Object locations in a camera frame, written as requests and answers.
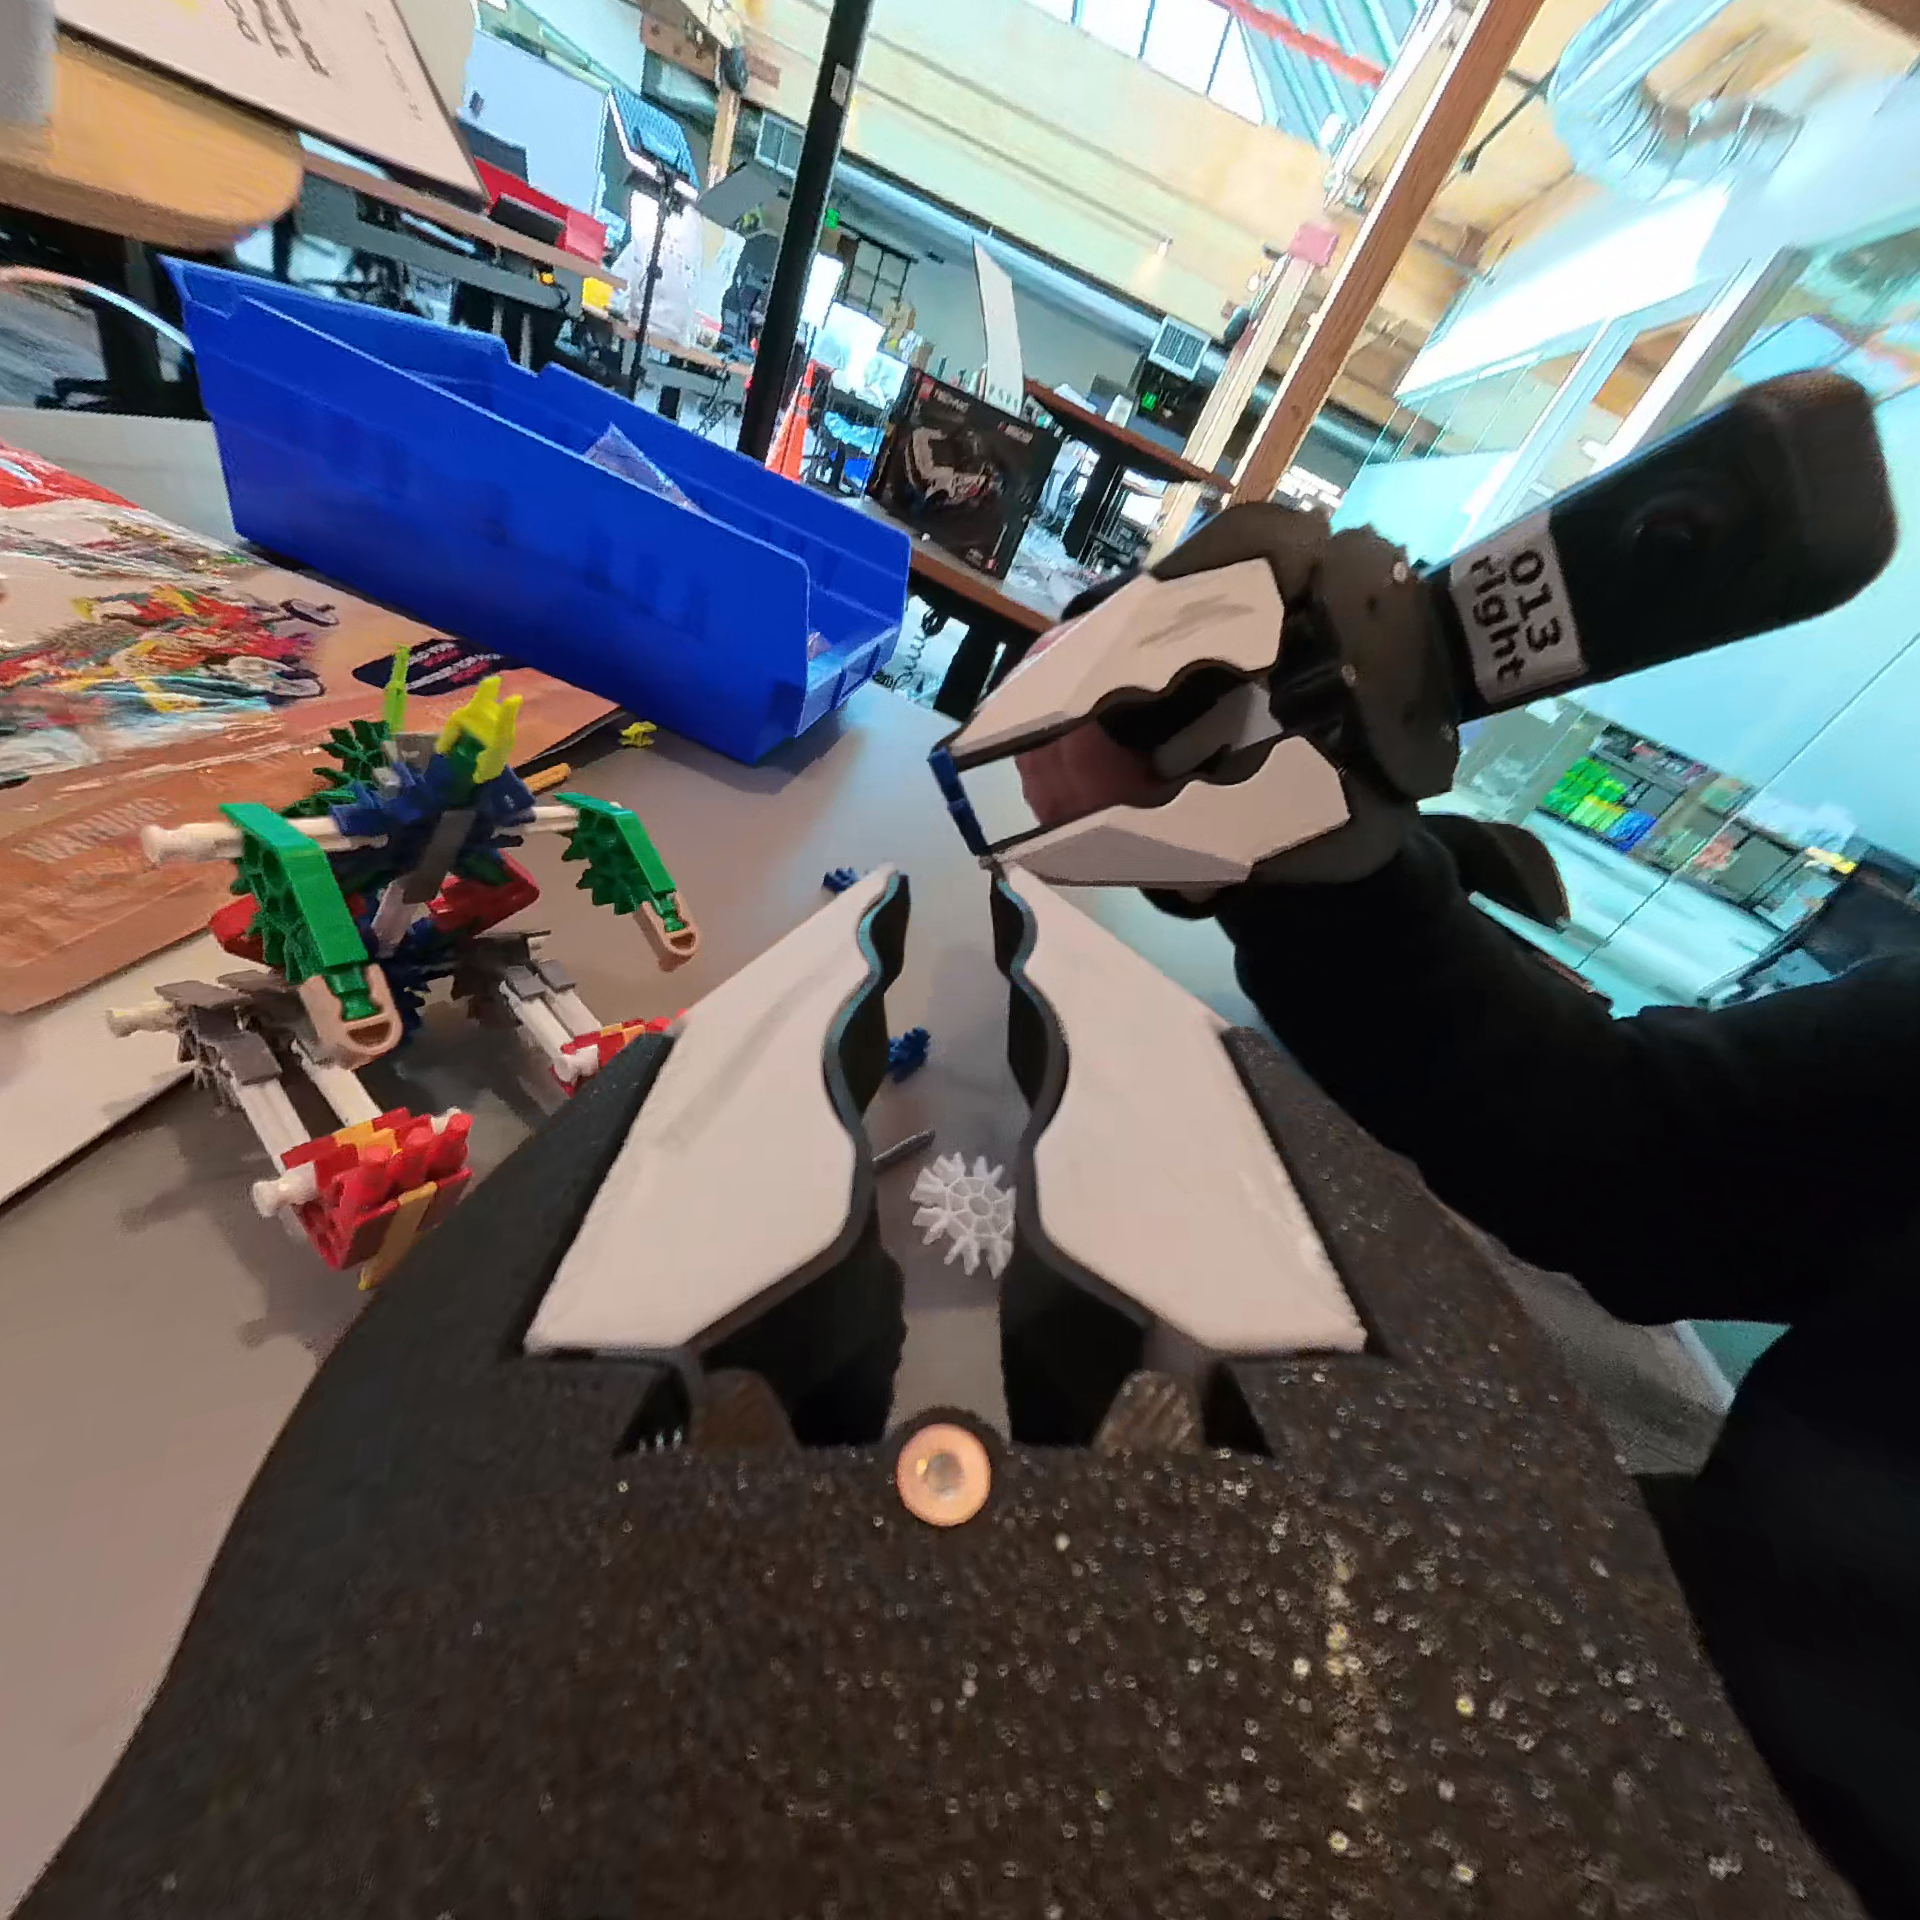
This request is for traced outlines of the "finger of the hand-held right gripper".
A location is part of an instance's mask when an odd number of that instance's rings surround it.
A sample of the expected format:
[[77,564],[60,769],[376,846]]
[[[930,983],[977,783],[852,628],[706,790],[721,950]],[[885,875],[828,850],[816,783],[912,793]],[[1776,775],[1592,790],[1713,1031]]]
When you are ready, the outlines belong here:
[[1015,763],[1033,745],[1125,703],[1173,699],[1182,716],[1279,660],[1285,597],[1269,559],[1186,575],[1145,574],[1036,646],[945,740],[958,775]]
[[982,849],[992,871],[1063,890],[1228,890],[1272,857],[1342,831],[1342,773],[1285,731],[1269,687],[1242,681],[1182,716],[1173,699],[1076,723],[1154,770],[1154,796],[1110,801]]

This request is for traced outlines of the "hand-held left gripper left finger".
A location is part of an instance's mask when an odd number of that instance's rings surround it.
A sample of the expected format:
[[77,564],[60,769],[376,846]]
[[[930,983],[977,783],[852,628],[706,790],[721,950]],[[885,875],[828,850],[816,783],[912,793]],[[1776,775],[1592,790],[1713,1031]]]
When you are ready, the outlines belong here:
[[908,877],[882,867],[698,999],[668,1043],[533,1314],[537,1357],[642,1359],[687,1404],[753,1375],[802,1445],[882,1437],[904,1285],[866,1111]]

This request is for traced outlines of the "person's right hand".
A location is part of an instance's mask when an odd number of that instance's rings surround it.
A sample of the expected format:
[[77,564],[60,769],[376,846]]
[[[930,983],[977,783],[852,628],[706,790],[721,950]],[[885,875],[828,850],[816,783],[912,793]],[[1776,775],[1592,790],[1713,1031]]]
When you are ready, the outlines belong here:
[[1102,809],[1152,809],[1177,790],[1152,758],[1085,723],[1015,756],[1030,831],[1079,822]]

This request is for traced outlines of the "white snowflake connector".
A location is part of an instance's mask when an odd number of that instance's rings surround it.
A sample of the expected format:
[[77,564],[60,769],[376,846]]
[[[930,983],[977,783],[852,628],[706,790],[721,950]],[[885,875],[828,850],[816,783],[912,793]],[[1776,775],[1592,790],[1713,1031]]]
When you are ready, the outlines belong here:
[[982,1156],[949,1154],[928,1162],[910,1190],[921,1241],[968,1278],[998,1279],[1015,1252],[1017,1196],[1000,1174]]

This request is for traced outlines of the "black toy car box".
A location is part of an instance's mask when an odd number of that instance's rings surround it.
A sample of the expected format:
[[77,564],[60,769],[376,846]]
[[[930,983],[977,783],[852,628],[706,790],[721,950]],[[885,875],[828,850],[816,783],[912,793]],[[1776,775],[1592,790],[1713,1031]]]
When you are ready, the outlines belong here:
[[866,499],[949,558],[1006,578],[1064,435],[910,371]]

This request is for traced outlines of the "multicoloured construction toy model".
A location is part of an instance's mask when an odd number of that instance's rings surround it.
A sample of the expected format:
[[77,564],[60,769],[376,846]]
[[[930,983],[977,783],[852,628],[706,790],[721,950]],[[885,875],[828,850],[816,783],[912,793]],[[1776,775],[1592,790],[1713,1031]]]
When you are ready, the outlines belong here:
[[254,1210],[361,1290],[384,1283],[472,1177],[466,1111],[382,1108],[362,1083],[412,1039],[433,989],[519,1034],[565,1095],[668,1028],[598,1021],[543,934],[512,925],[540,898],[521,843],[557,836],[581,891],[632,921],[660,971],[702,948],[636,811],[526,790],[521,698],[500,676],[425,731],[409,724],[406,660],[397,650],[376,719],[329,733],[327,769],[298,803],[229,803],[213,822],[141,830],[152,867],[231,863],[207,934],[244,967],[162,983],[108,1015],[116,1037],[170,1037],[196,1082],[246,1118],[272,1162]]

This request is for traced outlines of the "black steel pole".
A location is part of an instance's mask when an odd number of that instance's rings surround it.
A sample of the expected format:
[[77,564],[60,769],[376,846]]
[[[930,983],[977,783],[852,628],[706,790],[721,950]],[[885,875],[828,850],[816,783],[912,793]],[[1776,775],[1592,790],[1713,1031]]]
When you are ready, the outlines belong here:
[[781,413],[785,372],[799,335],[812,260],[824,222],[831,173],[842,146],[856,69],[872,18],[872,3],[831,3],[814,82],[799,163],[791,182],[775,276],[759,330],[735,450],[762,465]]

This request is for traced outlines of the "clear plastic bag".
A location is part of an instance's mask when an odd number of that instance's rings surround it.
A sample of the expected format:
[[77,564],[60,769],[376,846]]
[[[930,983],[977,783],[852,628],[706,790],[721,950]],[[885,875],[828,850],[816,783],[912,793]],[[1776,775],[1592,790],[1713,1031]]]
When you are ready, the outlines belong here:
[[669,506],[703,515],[703,508],[672,478],[650,455],[637,449],[615,422],[609,422],[585,450],[583,460],[622,478],[640,491],[668,501]]

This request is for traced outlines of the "black light stand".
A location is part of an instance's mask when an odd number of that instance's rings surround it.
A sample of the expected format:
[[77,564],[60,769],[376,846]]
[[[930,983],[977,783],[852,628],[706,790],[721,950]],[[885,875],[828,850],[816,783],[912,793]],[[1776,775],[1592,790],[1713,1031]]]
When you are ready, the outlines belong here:
[[604,122],[604,187],[605,205],[622,222],[612,276],[630,330],[622,378],[629,399],[644,381],[649,335],[660,331],[672,347],[685,347],[696,330],[703,225],[694,181],[680,123],[636,91],[612,86]]

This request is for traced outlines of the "red printed toy package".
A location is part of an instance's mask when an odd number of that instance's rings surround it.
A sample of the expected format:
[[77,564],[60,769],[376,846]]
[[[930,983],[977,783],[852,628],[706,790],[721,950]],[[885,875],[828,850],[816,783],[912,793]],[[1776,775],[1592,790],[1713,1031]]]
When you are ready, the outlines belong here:
[[4,443],[1,1005],[22,1015],[192,938],[209,867],[154,869],[140,831],[311,790],[334,730],[382,716],[397,650],[406,719],[439,731],[503,676],[517,756],[609,703],[189,530]]

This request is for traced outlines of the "blue plastic storage bin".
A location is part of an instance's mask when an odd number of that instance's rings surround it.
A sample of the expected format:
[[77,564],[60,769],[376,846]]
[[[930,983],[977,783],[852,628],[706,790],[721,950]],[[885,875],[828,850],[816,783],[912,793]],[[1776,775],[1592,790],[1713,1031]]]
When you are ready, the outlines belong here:
[[[756,763],[886,666],[908,537],[504,342],[162,260],[256,547]],[[598,470],[617,425],[703,508]]]

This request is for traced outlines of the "red case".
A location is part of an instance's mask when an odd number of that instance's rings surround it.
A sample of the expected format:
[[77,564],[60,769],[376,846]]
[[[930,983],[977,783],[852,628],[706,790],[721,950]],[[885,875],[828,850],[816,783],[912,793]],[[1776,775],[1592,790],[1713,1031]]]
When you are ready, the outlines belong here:
[[581,260],[591,275],[600,273],[608,228],[598,219],[489,159],[474,159],[472,171],[486,191],[486,212],[494,225]]

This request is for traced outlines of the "long wooden workbench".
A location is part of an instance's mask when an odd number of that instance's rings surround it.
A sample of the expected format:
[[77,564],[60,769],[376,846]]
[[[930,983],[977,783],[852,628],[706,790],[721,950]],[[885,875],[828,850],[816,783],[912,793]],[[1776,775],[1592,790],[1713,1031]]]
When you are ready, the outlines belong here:
[[320,150],[303,150],[302,159],[303,173],[308,179],[337,186],[357,201],[406,215],[417,225],[425,225],[441,233],[458,233],[461,238],[472,239],[474,244],[494,249],[497,253],[521,255],[535,262],[542,273],[565,273],[575,281],[604,281],[608,276],[608,262],[600,268],[598,275],[591,275],[581,260],[574,260],[550,246],[543,246],[535,239],[521,238],[519,233],[504,227],[494,225],[489,219],[489,205],[474,210],[453,199],[446,199],[444,194],[432,194],[420,187],[397,182],[352,159],[337,159]]

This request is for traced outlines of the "printed instruction sheet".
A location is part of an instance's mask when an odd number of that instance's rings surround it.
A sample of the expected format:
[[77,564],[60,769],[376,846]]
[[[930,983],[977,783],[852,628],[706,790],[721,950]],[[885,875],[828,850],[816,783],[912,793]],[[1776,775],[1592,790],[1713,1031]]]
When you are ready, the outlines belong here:
[[396,3],[55,3],[55,20],[409,186],[482,191]]

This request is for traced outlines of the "wooden post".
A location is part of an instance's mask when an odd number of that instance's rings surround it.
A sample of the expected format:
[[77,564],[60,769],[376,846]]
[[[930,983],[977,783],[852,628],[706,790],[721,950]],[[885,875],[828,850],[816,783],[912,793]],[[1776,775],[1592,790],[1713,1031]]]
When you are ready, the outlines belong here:
[[1350,249],[1340,258],[1300,349],[1286,364],[1255,441],[1233,470],[1229,503],[1260,503],[1277,491],[1359,330],[1374,316],[1541,10],[1541,3],[1485,3],[1469,13]]

